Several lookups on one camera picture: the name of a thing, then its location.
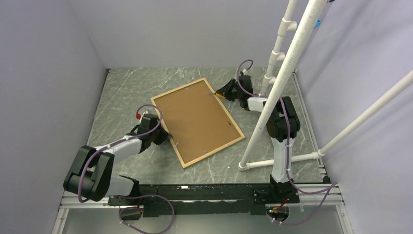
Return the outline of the aluminium frame rail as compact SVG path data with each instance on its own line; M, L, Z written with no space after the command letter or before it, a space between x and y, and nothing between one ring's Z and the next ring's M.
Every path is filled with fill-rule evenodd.
M344 233L354 232L338 185L305 183L290 189L277 193L269 183L140 185L139 195L126 198L109 195L84 203L79 203L76 196L64 193L52 232L63 232L70 209L115 208L125 211L138 208L143 217L249 213L275 218L288 205L298 205L302 211L305 206L335 206Z

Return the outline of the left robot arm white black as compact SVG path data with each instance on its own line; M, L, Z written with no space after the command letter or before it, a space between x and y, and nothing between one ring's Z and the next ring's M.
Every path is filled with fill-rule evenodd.
M152 144L160 145L171 134L160 124L157 115L137 115L139 123L121 139L107 145L82 146L63 182L63 189L78 196L81 203L100 201L105 196L119 196L125 203L135 204L141 195L139 181L122 175L114 176L118 162L144 152Z

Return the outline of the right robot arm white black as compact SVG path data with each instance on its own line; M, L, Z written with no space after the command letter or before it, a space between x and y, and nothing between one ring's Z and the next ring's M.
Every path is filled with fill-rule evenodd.
M229 101L238 101L247 111L262 112L267 98L255 97L251 77L240 75L232 78L215 95ZM270 175L269 198L281 202L287 194L295 193L291 184L292 145L300 130L300 121L290 97L282 97L274 107L266 124L266 130L274 146L274 162Z

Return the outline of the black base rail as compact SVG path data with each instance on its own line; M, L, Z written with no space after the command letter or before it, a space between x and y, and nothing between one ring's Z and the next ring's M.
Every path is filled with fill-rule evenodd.
M110 206L136 206L143 217L247 213L264 215L271 205L298 204L298 192L276 196L269 183L141 185L145 198L109 198Z

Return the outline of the white PVC pipe stand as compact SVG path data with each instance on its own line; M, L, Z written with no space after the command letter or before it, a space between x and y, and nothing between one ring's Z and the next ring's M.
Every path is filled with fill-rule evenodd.
M253 144L258 141L263 128L265 127L273 109L275 108L282 91L284 90L287 81L289 80L293 69L295 68L299 57L301 56L305 45L307 44L311 33L314 30L317 19L321 15L328 1L326 0L310 0L302 15L299 26L295 29L295 34L290 44L290 47L284 56L282 66L277 77L274 79L274 85L271 88L266 105L261 111L261 115L256 124L252 137L247 145L244 155L238 164L239 171L246 171L250 168L263 167L273 165L273 160L251 162L248 160L252 153ZM303 161L308 159L320 159L331 150L339 142L344 140L349 134L354 132L358 127L365 123L375 113L382 109L387 103L398 96L402 91L409 87L413 83L413 72L410 71L405 75L398 83L396 83L391 89L383 94L376 102L374 102L369 108L367 108L360 116L358 116L353 122L346 126L339 134L337 134L330 142L323 148L310 154L294 156L295 161Z

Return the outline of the green wooden picture frame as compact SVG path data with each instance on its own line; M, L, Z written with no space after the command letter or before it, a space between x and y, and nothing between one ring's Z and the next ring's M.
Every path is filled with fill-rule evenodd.
M243 139L244 133L206 78L151 98L183 168Z

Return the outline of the orange handled screwdriver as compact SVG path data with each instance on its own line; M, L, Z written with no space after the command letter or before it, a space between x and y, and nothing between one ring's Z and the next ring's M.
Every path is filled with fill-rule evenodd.
M210 93L210 95L214 95L214 96L217 96L219 98L226 98L225 96L223 96L221 94L218 94L218 93Z

